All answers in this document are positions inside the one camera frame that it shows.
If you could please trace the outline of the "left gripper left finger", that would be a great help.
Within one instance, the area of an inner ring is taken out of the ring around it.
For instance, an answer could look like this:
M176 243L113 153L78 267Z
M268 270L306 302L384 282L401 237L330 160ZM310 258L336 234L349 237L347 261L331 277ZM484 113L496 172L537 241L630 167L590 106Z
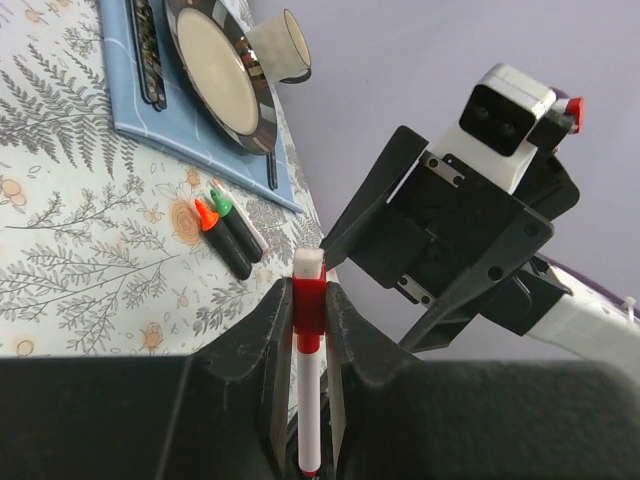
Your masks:
M5 479L280 479L292 285L182 356L5 358Z

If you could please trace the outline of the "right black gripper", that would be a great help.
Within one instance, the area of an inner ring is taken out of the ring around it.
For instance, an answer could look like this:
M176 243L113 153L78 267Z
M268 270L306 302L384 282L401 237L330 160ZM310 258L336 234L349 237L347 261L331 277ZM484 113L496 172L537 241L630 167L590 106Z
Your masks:
M426 340L452 340L476 316L527 333L568 288L538 255L553 220L579 190L551 153L536 154L508 194L451 155L432 157L428 141L399 126L321 241L327 268L345 261L366 226L390 202L416 252L402 263L401 287L416 284L425 313L399 341L412 353Z

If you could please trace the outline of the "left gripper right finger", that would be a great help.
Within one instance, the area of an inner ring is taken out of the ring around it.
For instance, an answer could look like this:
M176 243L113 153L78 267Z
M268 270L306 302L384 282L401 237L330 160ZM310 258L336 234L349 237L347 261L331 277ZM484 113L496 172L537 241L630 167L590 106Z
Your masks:
M326 292L340 479L635 479L639 391L580 361L431 361Z

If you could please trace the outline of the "black orange highlighter body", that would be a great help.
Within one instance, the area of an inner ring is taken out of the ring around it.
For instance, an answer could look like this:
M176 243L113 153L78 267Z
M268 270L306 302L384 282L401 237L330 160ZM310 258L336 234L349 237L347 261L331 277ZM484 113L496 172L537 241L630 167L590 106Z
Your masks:
M219 254L237 279L248 279L252 272L252 265L220 214L212 211L208 204L199 198L194 200L194 205L200 217L204 239Z

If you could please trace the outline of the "black green highlighter body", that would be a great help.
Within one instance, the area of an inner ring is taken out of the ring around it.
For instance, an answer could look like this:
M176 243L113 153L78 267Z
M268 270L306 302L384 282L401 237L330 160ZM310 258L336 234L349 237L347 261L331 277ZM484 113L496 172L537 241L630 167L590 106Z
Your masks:
M239 209L231 200L224 198L215 189L210 190L210 197L215 204L217 212L224 220L248 260L252 264L259 263L263 256L263 249L241 216Z

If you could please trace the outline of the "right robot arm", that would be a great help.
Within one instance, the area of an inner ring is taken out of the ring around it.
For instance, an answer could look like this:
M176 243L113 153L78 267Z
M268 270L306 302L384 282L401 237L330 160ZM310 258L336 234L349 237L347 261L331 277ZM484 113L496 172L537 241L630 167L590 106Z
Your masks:
M586 359L629 366L639 313L540 254L579 197L557 159L524 143L502 156L453 126L435 145L398 128L322 241L425 313L402 338L448 346L476 317Z

